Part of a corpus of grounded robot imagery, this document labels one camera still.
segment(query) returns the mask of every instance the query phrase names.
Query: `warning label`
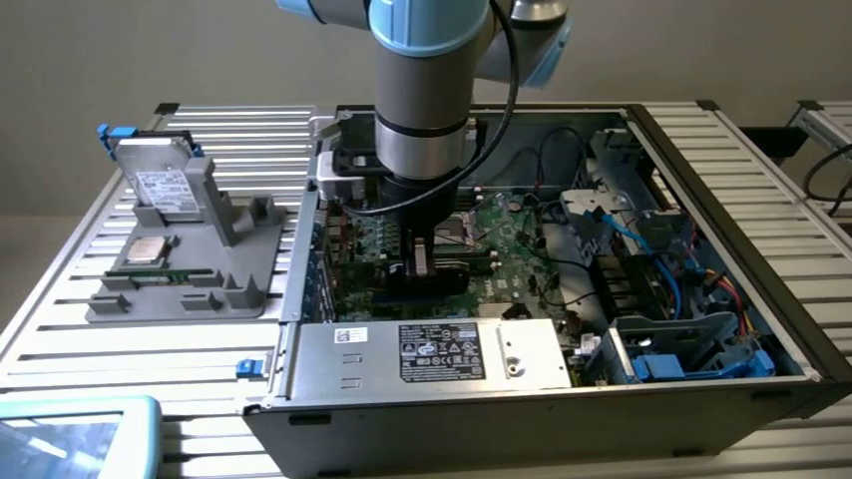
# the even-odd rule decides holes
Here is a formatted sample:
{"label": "warning label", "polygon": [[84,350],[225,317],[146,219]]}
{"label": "warning label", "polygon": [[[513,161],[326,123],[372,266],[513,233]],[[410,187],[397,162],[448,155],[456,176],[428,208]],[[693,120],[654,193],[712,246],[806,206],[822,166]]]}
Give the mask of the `warning label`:
{"label": "warning label", "polygon": [[138,184],[148,195],[150,206],[160,213],[197,213],[198,204],[192,195],[184,172],[138,172]]}
{"label": "warning label", "polygon": [[484,379],[476,323],[400,326],[400,378],[404,382]]}

